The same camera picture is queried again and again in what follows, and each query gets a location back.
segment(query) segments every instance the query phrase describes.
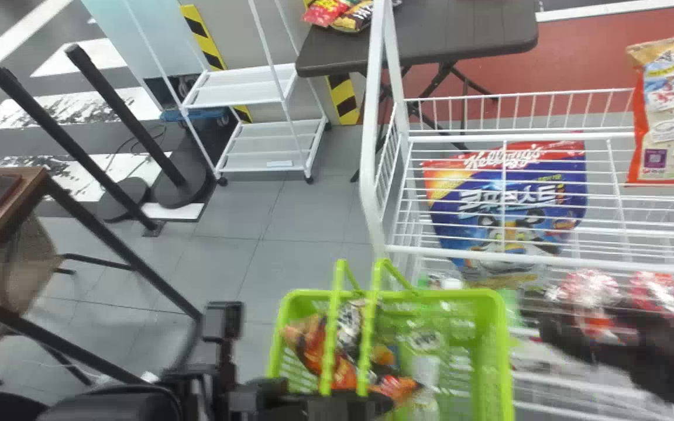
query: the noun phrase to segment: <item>floor tile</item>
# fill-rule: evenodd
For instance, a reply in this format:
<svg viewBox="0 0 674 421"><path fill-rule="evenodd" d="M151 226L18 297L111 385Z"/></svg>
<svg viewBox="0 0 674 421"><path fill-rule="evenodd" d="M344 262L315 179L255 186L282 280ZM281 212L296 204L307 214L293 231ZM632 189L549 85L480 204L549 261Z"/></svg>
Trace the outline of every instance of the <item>floor tile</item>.
<svg viewBox="0 0 674 421"><path fill-rule="evenodd" d="M282 181L238 181L217 187L194 234L261 238L282 188Z"/></svg>
<svg viewBox="0 0 674 421"><path fill-rule="evenodd" d="M77 253L95 258L118 260L113 251L95 237L86 227L73 218L40 218L58 253ZM131 235L134 221L107 224L106 226L121 240Z"/></svg>
<svg viewBox="0 0 674 421"><path fill-rule="evenodd" d="M136 224L129 243L134 253L144 259L161 277L170 282L176 264L194 230L190 223L166 223L160 237L142 237L142 226ZM160 293L138 272L108 267L88 293L86 301L115 306L152 309Z"/></svg>
<svg viewBox="0 0 674 421"><path fill-rule="evenodd" d="M152 312L78 303L64 338L112 363L124 362Z"/></svg>
<svg viewBox="0 0 674 421"><path fill-rule="evenodd" d="M359 166L362 134L363 126L333 126L324 133L314 160L315 173L352 177Z"/></svg>
<svg viewBox="0 0 674 421"><path fill-rule="evenodd" d="M10 336L0 340L0 379L5 383L24 383L32 366L24 361L36 361L42 349L32 339Z"/></svg>
<svg viewBox="0 0 674 421"><path fill-rule="evenodd" d="M286 181L264 239L342 242L352 202L344 177L321 178L312 185Z"/></svg>
<svg viewBox="0 0 674 421"><path fill-rule="evenodd" d="M353 184L353 201L350 204L350 214L345 223L345 236L342 240L346 243L371 243L369 229L366 227L366 217L363 216L363 205L360 203L358 184Z"/></svg>
<svg viewBox="0 0 674 421"><path fill-rule="evenodd" d="M273 329L271 323L244 323L243 336L233 348L233 362L238 366L239 383L265 375Z"/></svg>
<svg viewBox="0 0 674 421"><path fill-rule="evenodd" d="M371 288L371 277L374 263L373 249L369 244L344 243L339 258L348 261L350 271L361 288Z"/></svg>
<svg viewBox="0 0 674 421"><path fill-rule="evenodd" d="M39 298L27 312L26 318L51 333L66 337L70 332L70 323L77 311L77 302L69 299ZM46 392L73 392L77 394L85 389L72 373L61 366L39 344L30 338L26 341L26 354L16 354L11 359L5 382L22 384Z"/></svg>
<svg viewBox="0 0 674 421"><path fill-rule="evenodd" d="M192 328L187 315L153 312L139 332L123 367L136 375L150 371L160 375L176 361Z"/></svg>
<svg viewBox="0 0 674 421"><path fill-rule="evenodd" d="M61 264L64 269L72 269L74 275L53 274L51 280L43 288L43 296L49 298L75 299L85 301L88 293L93 289L105 267L96 264L82 263L79 261L65 261Z"/></svg>
<svg viewBox="0 0 674 421"><path fill-rule="evenodd" d="M281 299L296 288L329 288L339 243L262 240L238 299L247 322L271 323Z"/></svg>
<svg viewBox="0 0 674 421"><path fill-rule="evenodd" d="M198 309L208 301L236 299L256 245L243 238L192 237L168 281ZM155 308L181 311L165 296Z"/></svg>

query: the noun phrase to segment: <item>red floor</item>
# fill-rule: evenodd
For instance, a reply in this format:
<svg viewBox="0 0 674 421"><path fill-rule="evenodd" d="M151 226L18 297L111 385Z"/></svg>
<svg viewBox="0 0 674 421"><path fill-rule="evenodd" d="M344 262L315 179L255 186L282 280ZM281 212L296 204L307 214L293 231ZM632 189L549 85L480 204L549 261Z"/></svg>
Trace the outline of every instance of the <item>red floor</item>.
<svg viewBox="0 0 674 421"><path fill-rule="evenodd" d="M674 36L674 8L543 22L539 31L538 45L527 53L466 60L458 68L502 94L629 88L635 81L626 46ZM435 69L435 65L414 67L405 77L406 98L417 96ZM451 77L434 94L458 95L461 82Z"/></svg>

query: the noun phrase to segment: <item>basket handle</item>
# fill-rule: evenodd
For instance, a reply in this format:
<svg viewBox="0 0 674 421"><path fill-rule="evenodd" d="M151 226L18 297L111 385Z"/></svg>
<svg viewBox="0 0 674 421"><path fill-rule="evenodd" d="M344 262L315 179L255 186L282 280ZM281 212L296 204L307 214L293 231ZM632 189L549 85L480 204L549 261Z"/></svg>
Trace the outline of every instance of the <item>basket handle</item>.
<svg viewBox="0 0 674 421"><path fill-rule="evenodd" d="M391 260L387 258L381 258L376 261L374 264L374 274L371 283L371 289L375 291L381 290L381 280L383 279L383 273L388 272L397 282L402 285L402 287L408 291L411 291L413 294L418 295L418 290L414 286L410 285L403 275L400 274L399 270L391 264Z"/></svg>
<svg viewBox="0 0 674 421"><path fill-rule="evenodd" d="M332 278L332 294L329 296L329 309L326 312L326 338L324 339L324 355L321 357L321 376L319 377L319 394L329 396L332 392L332 373L335 365L335 342L337 341L337 313L339 311L342 284L348 278L355 291L364 293L356 282L353 272L344 258L335 262Z"/></svg>

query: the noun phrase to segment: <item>white metal shelving unit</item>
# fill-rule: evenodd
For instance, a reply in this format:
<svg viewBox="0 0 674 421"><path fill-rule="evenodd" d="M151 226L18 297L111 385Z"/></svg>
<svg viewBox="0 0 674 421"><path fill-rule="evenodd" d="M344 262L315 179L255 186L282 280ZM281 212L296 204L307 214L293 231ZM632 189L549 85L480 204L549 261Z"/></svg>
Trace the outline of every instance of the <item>white metal shelving unit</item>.
<svg viewBox="0 0 674 421"><path fill-rule="evenodd" d="M674 185L636 187L625 183L634 154L631 89L406 99L388 0L375 0L374 7L359 187L377 258L391 257L409 279L428 271L458 275L450 258L542 264L548 269L548 282L559 282L567 272L581 267L598 268L623 281L637 270L674 274ZM382 122L388 123L388 131L385 146L376 157L384 59L395 106L390 120ZM437 125L428 127L410 120L406 107L409 103L449 128L438 130ZM495 147L505 151L511 142L544 140L583 140L585 144L586 213L560 255L443 248L431 219L433 211L428 206L426 187L426 181L439 179L426 178L422 163L461 154L452 142L463 142L469 152L480 152ZM508 171L516 170L503 171L504 181ZM506 183L501 186L503 198ZM503 244L514 240L502 236L500 241ZM521 299L519 307L548 311L537 301ZM522 342L534 339L513 347L511 353L514 365L534 367L513 371L514 406L518 410L535 412L540 417L539 414L548 414L548 419L674 419L674 405L636 389L621 371L596 370L570 359L538 343L537 329L516 327L511 328L511 334ZM528 419L537 416L530 414Z"/></svg>
<svg viewBox="0 0 674 421"><path fill-rule="evenodd" d="M225 186L228 183L223 175L224 173L252 171L303 171L305 181L309 184L313 182L311 166L313 166L321 136L324 130L329 130L329 120L313 83L308 79L306 79L308 86L311 88L321 117L308 120L292 120L288 100L291 98L298 81L295 64L274 64L255 0L249 0L249 8L257 32L259 32L259 39L264 47L267 65L221 71L209 70L208 65L201 58L197 46L191 45L187 40L187 46L194 51L198 59L201 74L183 100L177 96L176 91L172 88L168 75L157 59L152 45L147 40L145 31L134 16L128 1L123 1L218 184ZM279 0L274 0L274 2L286 32L288 32L293 50L297 54L298 46L288 26L286 16L284 16L283 6ZM281 104L284 120L282 122L244 123L238 117L238 113L232 110L238 124L233 130L233 134L219 161L213 163L189 120L189 110L268 103Z"/></svg>

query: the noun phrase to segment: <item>wire shelf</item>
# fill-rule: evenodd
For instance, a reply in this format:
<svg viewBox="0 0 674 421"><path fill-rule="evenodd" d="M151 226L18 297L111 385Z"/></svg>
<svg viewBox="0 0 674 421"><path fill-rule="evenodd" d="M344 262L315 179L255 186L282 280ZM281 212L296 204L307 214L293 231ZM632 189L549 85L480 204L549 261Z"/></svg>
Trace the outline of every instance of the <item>wire shelf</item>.
<svg viewBox="0 0 674 421"><path fill-rule="evenodd" d="M568 272L584 267L601 269L621 285L628 285L638 270L674 274L674 184L637 187L625 181L635 149L631 88L405 99L394 17L387 3L377 0L374 6L359 186L377 257L390 256L409 279L429 272L461 277L461 259L521 267L537 264L543 269L538 272L539 287L561 282ZM395 103L390 119L380 122L384 63ZM538 141L583 141L583 167L557 171L579 176L557 181L579 189L556 190L561 199L579 199L569 205L579 215L566 221L571 224L549 227L548 236L538 234L541 229L532 224L501 223L507 220L506 198L515 194L508 189L506 175L523 171L521 165L508 163L521 157L506 154L507 148ZM495 194L460 190L461 196L452 197L465 200L455 202L444 192L457 189L465 176L424 171L423 165L432 165L428 163L452 162L460 160L460 154L490 149L502 150L500 165L477 165L476 171L502 173L498 187L492 189ZM555 182L543 178L546 171L537 171L540 177L527 183L551 188ZM432 199L448 206L432 208L429 195L439 191ZM546 204L565 205L559 200ZM469 224L463 220L468 219L438 218L442 212L453 216L460 206L466 216L498 219L498 224L490 224L485 247L442 246L442 241L466 239L461 233ZM549 243L543 238L554 236L561 239L559 250L539 253L537 249ZM519 251L506 253L514 243ZM518 410L558 419L674 419L674 405L636 389L622 371L586 365L538 341L536 316L560 310L531 293L519 290L521 320L510 328L521 339L511 352Z"/></svg>
<svg viewBox="0 0 674 421"><path fill-rule="evenodd" d="M407 99L419 110L431 110L433 125L410 120L410 131L404 149L404 165L399 151L401 136L391 115L385 146L378 159L375 194L379 203L380 219L393 218L391 231L386 233L387 251L420 253L441 258L478 258L496 261L535 261L554 266L602 267L603 269L655 270L674 272L674 185L631 186L625 183L631 157L634 154L634 134L629 113L631 89L604 89L597 91L559 91L532 94L477 95L460 98ZM439 120L443 115L452 120ZM583 140L586 165L583 171L540 171L549 174L583 174L586 181L560 181L559 184L578 184L585 192L565 194L565 198L581 196L585 205L558 205L553 208L580 208L582 218L573 218L574 229L548 230L569 238L558 256L507 255L489 251L452 250L442 248L439 238L447 240L478 240L462 234L448 235L454 230L439 227L476 227L462 223L434 222L434 216L454 212L431 210L429 195L442 188L433 182L449 178L434 178L423 172L423 165L443 161L461 161L460 154L480 154L490 149L504 149L517 141L535 139ZM460 151L454 144L463 144ZM549 162L569 162L549 160ZM501 172L500 168L478 168L477 171ZM518 170L506 168L509 175ZM553 181L529 181L530 184L552 186ZM501 184L500 195L494 199L484 196L466 198L464 205L479 208L470 216L499 218L495 208L498 197L507 194L507 184ZM475 194L476 190L461 189L461 194ZM453 200L436 199L454 205ZM556 219L543 216L544 219ZM501 239L492 250L505 250L513 243L532 249L546 242L537 240L541 230L518 227L517 233L529 240L514 239L501 229Z"/></svg>

